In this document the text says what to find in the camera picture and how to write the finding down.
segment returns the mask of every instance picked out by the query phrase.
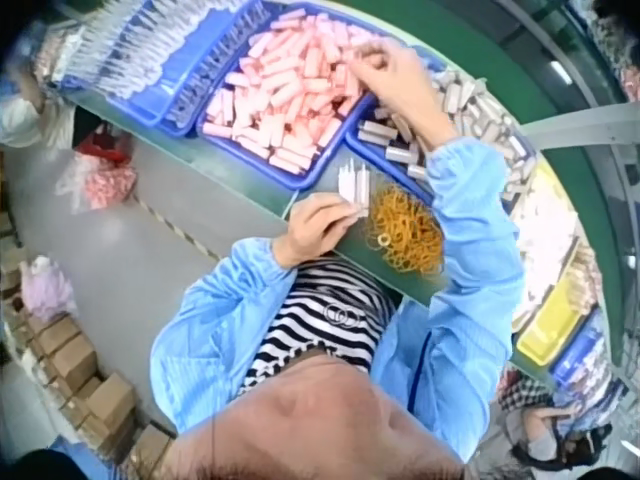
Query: light blue jacket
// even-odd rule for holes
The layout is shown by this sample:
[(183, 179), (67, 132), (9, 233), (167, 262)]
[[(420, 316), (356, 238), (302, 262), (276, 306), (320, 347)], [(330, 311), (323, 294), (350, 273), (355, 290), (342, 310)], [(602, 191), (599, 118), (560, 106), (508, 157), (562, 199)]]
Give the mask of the light blue jacket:
[[(450, 285), (429, 308), (404, 299), (371, 379), (466, 462), (511, 356), (523, 269), (500, 202), (506, 167), (498, 152), (457, 140), (434, 152), (428, 172)], [(295, 278), (274, 261), (270, 240), (249, 238), (186, 291), (151, 352), (155, 400), (179, 432), (233, 400)]]

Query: black and white striped shirt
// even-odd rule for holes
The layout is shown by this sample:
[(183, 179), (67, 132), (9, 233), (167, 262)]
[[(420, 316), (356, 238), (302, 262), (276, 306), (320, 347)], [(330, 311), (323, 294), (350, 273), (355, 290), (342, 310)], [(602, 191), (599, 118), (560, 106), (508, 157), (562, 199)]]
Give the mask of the black and white striped shirt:
[(346, 260), (326, 256), (301, 265), (238, 395), (313, 348), (368, 373), (393, 310), (383, 287)]

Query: workbench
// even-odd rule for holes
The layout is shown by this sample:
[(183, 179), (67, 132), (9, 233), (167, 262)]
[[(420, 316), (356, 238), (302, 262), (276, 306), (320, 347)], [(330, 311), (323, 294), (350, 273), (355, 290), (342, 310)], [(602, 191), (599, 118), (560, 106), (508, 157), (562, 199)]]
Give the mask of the workbench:
[[(342, 2), (362, 10), (321, 0), (316, 3), (326, 4), (334, 10), (360, 17), (399, 37), (409, 45), (420, 45), (432, 50), (452, 66), (460, 65), (458, 68), (466, 70), (477, 78), (488, 78), (488, 88), (491, 93), (514, 114), (520, 123), (559, 113), (546, 92), (499, 45), (440, 6), (441, 2), (422, 2), (420, 7), (410, 0)], [(392, 23), (402, 26), (405, 30), (393, 26)], [(142, 126), (115, 109), (98, 93), (76, 92), (69, 95), (69, 99), (133, 133), (140, 140), (170, 154), (177, 161), (189, 165), (217, 186), (229, 189), (239, 197), (256, 204), (264, 210), (265, 215), (280, 218), (283, 222), (295, 201), (304, 198), (312, 191), (335, 191), (338, 168), (351, 157), (358, 157), (348, 147), (342, 146), (311, 192), (289, 191), (234, 159), (230, 154), (193, 135), (187, 138), (173, 138), (158, 130)], [(554, 168), (559, 181), (564, 185), (574, 208), (580, 215), (586, 236), (597, 253), (604, 277), (611, 333), (610, 343), (615, 360), (616, 351), (620, 349), (624, 324), (624, 302), (621, 298), (623, 295), (621, 293), (623, 291), (622, 272), (619, 246), (614, 238), (614, 229), (600, 181), (582, 149), (551, 152), (546, 155), (546, 158)], [(383, 283), (425, 305), (429, 304), (432, 295), (445, 284), (445, 280), (438, 276), (424, 277), (417, 273), (397, 273), (385, 263), (379, 252), (365, 246), (363, 232), (358, 228), (351, 229), (337, 251)], [(553, 385), (547, 367), (536, 366), (517, 350), (512, 363), (542, 382)]]

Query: pile of rubber bands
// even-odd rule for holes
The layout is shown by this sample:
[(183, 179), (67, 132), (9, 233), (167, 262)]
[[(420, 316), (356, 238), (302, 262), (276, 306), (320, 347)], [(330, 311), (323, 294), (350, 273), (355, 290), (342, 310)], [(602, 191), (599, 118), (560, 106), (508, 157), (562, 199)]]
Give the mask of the pile of rubber bands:
[(367, 245), (399, 272), (439, 273), (443, 236), (436, 219), (417, 198), (395, 185), (378, 190), (366, 224)]

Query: logo on shirt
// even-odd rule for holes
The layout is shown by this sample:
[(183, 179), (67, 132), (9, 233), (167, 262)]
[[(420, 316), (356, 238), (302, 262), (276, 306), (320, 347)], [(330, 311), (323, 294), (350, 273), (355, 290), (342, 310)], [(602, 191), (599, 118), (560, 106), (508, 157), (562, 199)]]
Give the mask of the logo on shirt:
[(361, 308), (355, 309), (331, 304), (325, 307), (323, 313), (329, 323), (346, 329), (355, 328), (360, 322), (366, 320), (366, 314)]

